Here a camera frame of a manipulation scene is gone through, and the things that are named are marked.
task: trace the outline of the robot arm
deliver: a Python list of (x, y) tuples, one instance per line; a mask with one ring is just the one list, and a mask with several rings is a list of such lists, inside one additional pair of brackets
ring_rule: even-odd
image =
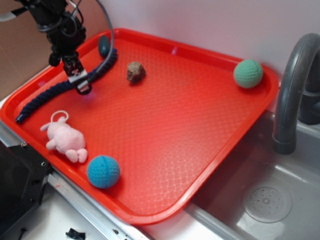
[(63, 69), (79, 94), (88, 94), (92, 87), (88, 81), (87, 72), (79, 60), (76, 49), (85, 41), (86, 29), (82, 26), (75, 10), (66, 11), (65, 0), (16, 0), (29, 10), (37, 29), (46, 33), (52, 44), (52, 54), (49, 57), (51, 66), (63, 62)]

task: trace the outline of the faucet spout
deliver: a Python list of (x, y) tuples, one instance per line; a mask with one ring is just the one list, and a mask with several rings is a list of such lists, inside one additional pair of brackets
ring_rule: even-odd
[(296, 43), (281, 82), (273, 125), (273, 149), (291, 154), (296, 149), (298, 119), (320, 123), (320, 35), (309, 33)]

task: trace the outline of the plush toy foot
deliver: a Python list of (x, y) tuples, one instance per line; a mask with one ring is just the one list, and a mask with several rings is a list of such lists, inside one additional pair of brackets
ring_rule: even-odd
[(69, 149), (65, 152), (66, 157), (73, 163), (78, 162), (78, 154), (76, 152), (76, 150), (73, 149)]
[(53, 149), (55, 149), (56, 148), (56, 141), (54, 140), (54, 139), (51, 139), (50, 141), (48, 141), (47, 143), (46, 143), (46, 149), (48, 149), (48, 150), (53, 150)]
[(79, 163), (83, 164), (88, 157), (88, 151), (85, 148), (80, 148), (78, 151), (76, 151), (76, 153), (78, 154), (78, 158), (79, 158)]

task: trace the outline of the pink plush animal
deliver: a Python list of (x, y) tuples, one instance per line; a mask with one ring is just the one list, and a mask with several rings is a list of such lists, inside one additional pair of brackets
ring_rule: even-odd
[[(58, 121), (54, 122), (53, 117), (57, 113), (65, 113), (66, 117), (61, 116)], [(47, 130), (49, 141), (46, 148), (65, 154), (73, 163), (84, 163), (88, 157), (84, 135), (66, 123), (68, 118), (67, 112), (57, 111), (52, 115), (51, 122), (40, 128), (43, 132)]]

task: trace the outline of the dark blue ball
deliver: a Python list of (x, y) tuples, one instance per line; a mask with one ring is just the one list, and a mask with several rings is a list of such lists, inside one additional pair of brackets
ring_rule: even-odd
[(102, 57), (106, 57), (110, 51), (111, 43), (107, 36), (101, 36), (98, 43), (99, 53)]

